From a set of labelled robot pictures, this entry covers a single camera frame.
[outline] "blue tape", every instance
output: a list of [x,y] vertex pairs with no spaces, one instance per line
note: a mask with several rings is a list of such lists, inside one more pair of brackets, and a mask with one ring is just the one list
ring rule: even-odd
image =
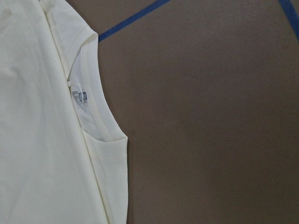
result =
[[299,17],[290,0],[278,0],[299,40]]
[[154,11],[155,9],[159,8],[160,6],[164,5],[165,3],[169,2],[170,0],[157,0],[154,3],[150,4],[149,6],[145,7],[138,13],[130,16],[129,18],[125,19],[124,21],[120,22],[116,26],[110,28],[109,30],[105,31],[104,33],[99,35],[99,42],[105,40],[107,37],[115,34],[116,32],[120,31],[121,29],[125,28],[126,26],[130,25],[131,23],[135,22],[136,20],[140,19],[141,17],[145,16],[146,14]]

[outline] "white fabric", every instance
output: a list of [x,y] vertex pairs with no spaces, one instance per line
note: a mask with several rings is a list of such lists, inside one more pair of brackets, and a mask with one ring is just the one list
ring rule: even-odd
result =
[[0,0],[1,224],[126,223],[128,138],[97,50],[66,1]]

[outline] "t-shirt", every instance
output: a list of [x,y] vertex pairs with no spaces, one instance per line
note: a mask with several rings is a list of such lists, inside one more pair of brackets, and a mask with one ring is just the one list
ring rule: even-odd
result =
[[0,0],[0,223],[126,223],[128,138],[97,53],[65,0]]

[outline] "blue painter's tape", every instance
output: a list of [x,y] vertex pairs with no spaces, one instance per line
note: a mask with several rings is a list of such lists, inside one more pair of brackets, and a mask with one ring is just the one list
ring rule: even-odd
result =
[[141,17],[145,16],[146,14],[154,11],[155,9],[159,8],[160,6],[164,5],[165,3],[169,2],[170,0],[157,0],[154,3],[150,4],[149,6],[145,7],[138,13],[130,16],[129,18],[125,19],[124,21],[120,22],[116,26],[110,28],[109,30],[105,31],[104,33],[99,35],[99,42],[105,40],[107,37],[115,34],[116,32],[120,31],[127,25],[135,22],[136,20],[140,19]]
[[278,0],[299,40],[299,17],[290,0]]

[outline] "tag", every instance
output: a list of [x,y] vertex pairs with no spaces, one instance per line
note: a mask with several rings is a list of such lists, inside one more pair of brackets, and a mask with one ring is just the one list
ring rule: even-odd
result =
[[[77,102],[82,102],[82,93],[81,92],[73,91],[73,92],[71,92],[71,94],[73,95],[74,99]],[[86,94],[86,92],[83,92],[83,100],[84,101],[87,100],[87,94]]]
[[[79,93],[79,99],[80,99],[80,102],[82,102],[82,93],[81,92]],[[87,100],[87,94],[86,94],[86,92],[83,92],[83,100],[84,101]]]

